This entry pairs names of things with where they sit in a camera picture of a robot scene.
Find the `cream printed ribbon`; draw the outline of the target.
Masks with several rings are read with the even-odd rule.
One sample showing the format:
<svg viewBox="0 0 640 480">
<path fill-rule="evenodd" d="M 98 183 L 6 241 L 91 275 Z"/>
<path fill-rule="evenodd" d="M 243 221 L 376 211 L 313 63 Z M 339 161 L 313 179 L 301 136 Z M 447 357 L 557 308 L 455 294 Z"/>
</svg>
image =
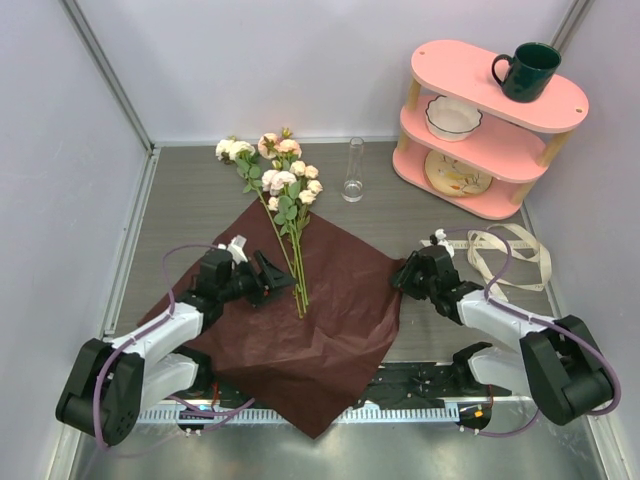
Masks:
<svg viewBox="0 0 640 480">
<path fill-rule="evenodd" d="M 513 246 L 514 240 L 507 240 L 500 235 L 499 230 L 503 229 L 516 236 L 516 241 L 524 243 L 524 248 L 530 250 L 532 255 L 526 257 L 517 251 Z M 552 276 L 552 261 L 548 249 L 528 230 L 515 223 L 492 224 L 488 227 L 456 227 L 445 229 L 447 238 L 454 233 L 463 233 L 466 237 L 466 256 L 469 264 L 474 267 L 485 281 L 489 292 L 494 296 L 505 299 L 506 295 L 501 290 L 501 285 L 514 287 L 526 291 L 543 291 Z M 505 255 L 505 263 L 497 273 L 493 273 L 481 255 L 481 250 L 498 250 Z M 511 263 L 515 260 L 535 264 L 538 267 L 540 280 L 538 283 L 517 284 L 503 277 L 508 271 Z"/>
</svg>

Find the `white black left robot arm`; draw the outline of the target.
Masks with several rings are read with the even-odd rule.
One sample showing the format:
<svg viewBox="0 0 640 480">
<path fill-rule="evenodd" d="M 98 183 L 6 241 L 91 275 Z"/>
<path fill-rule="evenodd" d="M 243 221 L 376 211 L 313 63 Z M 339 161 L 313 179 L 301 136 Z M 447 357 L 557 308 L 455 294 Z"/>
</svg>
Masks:
<svg viewBox="0 0 640 480">
<path fill-rule="evenodd" d="M 260 251 L 248 258 L 238 246 L 212 248 L 155 318 L 127 336 L 82 345 L 56 419 L 112 447 L 129 435 L 141 412 L 169 396 L 205 397 L 213 385 L 211 358 L 187 342 L 211 328 L 226 304 L 245 300 L 259 307 L 295 283 Z"/>
</svg>

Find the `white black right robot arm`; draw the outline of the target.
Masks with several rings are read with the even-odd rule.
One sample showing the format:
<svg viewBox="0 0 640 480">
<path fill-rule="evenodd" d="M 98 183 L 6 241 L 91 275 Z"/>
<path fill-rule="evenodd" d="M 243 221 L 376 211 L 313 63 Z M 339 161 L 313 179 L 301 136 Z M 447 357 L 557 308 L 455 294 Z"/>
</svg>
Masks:
<svg viewBox="0 0 640 480">
<path fill-rule="evenodd" d="M 506 351 L 482 347 L 456 365 L 451 380 L 460 393 L 499 386 L 530 397 L 556 425 L 582 415 L 605 415 L 620 403 L 620 381 L 580 318 L 538 317 L 461 280 L 444 246 L 412 252 L 391 284 L 413 299 L 430 301 L 441 316 L 507 346 Z"/>
</svg>

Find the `dark red wrapping paper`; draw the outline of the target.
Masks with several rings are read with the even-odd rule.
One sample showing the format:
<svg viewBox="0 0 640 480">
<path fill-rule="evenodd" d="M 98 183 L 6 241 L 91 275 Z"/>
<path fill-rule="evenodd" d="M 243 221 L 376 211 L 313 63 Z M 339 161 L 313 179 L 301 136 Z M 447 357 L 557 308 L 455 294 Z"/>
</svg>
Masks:
<svg viewBox="0 0 640 480">
<path fill-rule="evenodd" d="M 318 215 L 302 235 L 310 305 L 298 314 L 285 292 L 266 305 L 228 303 L 187 347 L 217 376 L 276 410 L 310 438 L 354 405 L 399 331 L 401 261 Z"/>
</svg>

